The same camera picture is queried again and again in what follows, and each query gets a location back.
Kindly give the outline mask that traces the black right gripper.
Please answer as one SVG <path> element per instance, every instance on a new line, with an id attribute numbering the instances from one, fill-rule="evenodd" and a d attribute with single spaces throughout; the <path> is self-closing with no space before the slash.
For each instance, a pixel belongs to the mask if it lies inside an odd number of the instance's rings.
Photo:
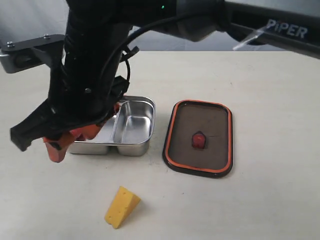
<path id="1" fill-rule="evenodd" d="M 123 42 L 129 31 L 128 24 L 67 25 L 63 59 L 51 73 L 48 100 L 10 128 L 10 140 L 21 152 L 42 139 L 49 159 L 59 163 L 75 139 L 94 139 L 117 115 L 117 101 L 129 87 L 128 76 L 116 76 L 119 63 L 127 62 Z"/>

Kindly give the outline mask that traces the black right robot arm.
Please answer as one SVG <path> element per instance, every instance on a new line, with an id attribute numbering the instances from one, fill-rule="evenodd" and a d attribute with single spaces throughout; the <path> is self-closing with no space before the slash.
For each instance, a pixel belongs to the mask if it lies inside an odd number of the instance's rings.
<path id="1" fill-rule="evenodd" d="M 138 51 L 128 45 L 148 31 L 199 42 L 215 31 L 238 42 L 271 45 L 312 58 L 320 56 L 317 0 L 69 0 L 63 45 L 33 54 L 50 68 L 46 100 L 10 129 L 11 142 L 26 151 L 45 138 L 54 162 L 74 141 L 72 131 L 94 138 L 129 87 L 117 76 L 121 62 Z"/>

